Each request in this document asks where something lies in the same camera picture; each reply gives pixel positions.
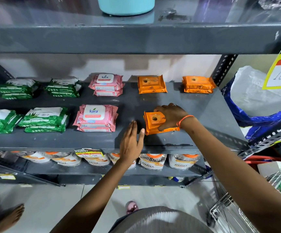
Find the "shopping cart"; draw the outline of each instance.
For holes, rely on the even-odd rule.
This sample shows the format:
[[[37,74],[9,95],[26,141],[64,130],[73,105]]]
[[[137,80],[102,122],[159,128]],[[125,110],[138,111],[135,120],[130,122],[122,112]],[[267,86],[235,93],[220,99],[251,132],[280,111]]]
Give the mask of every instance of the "shopping cart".
[[[278,189],[281,184],[281,170],[269,176],[267,181]],[[207,225],[214,227],[216,224],[224,233],[259,233],[229,193],[226,193],[208,212]]]

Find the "orange bracelet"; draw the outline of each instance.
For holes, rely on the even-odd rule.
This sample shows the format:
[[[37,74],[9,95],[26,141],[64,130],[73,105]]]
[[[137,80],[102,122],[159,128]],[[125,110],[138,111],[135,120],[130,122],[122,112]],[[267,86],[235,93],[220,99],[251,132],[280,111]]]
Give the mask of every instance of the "orange bracelet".
[[[181,122],[182,122],[185,118],[187,118],[187,117],[194,117],[194,116],[193,116],[193,115],[187,115],[187,116],[183,117],[176,125],[177,125],[178,127],[180,127]]]

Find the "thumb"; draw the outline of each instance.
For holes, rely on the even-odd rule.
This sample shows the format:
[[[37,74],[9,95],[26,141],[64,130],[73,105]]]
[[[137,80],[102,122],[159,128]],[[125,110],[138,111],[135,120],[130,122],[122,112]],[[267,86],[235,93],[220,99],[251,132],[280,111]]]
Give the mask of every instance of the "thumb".
[[[142,128],[140,130],[140,134],[138,136],[138,143],[137,143],[137,146],[141,146],[143,148],[144,146],[144,137],[145,137],[145,129]]]
[[[162,132],[164,129],[167,129],[167,128],[169,128],[170,126],[169,125],[167,125],[166,123],[164,123],[164,124],[162,124],[160,127],[158,127],[158,130],[160,131],[160,132]]]

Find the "person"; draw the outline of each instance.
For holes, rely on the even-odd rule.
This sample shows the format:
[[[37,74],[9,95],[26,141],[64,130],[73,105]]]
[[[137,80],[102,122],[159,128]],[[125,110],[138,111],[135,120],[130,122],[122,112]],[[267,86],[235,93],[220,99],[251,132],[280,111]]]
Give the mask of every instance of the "person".
[[[23,204],[21,204],[6,216],[0,216],[0,219],[2,218],[2,220],[0,220],[0,233],[5,232],[6,230],[14,226],[23,215],[24,210],[25,207]]]
[[[281,232],[281,194],[240,157],[214,137],[195,117],[170,103],[155,110],[165,115],[159,127],[176,127],[178,122],[260,233]],[[91,232],[125,171],[143,149],[145,130],[136,140],[137,124],[132,121],[120,144],[120,159],[107,174],[52,229],[51,233]],[[162,206],[133,211],[119,219],[112,233],[122,232],[212,232],[205,224],[182,211]]]

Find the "stack of pink wipes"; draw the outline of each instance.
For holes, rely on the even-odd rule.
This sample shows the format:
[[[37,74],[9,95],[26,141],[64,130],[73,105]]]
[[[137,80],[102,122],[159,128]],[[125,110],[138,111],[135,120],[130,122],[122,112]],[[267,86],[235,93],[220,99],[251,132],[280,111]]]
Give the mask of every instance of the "stack of pink wipes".
[[[117,110],[113,105],[81,105],[73,125],[82,132],[114,132]]]
[[[119,96],[122,94],[122,77],[117,74],[97,74],[91,81],[89,88],[92,88],[97,96]]]

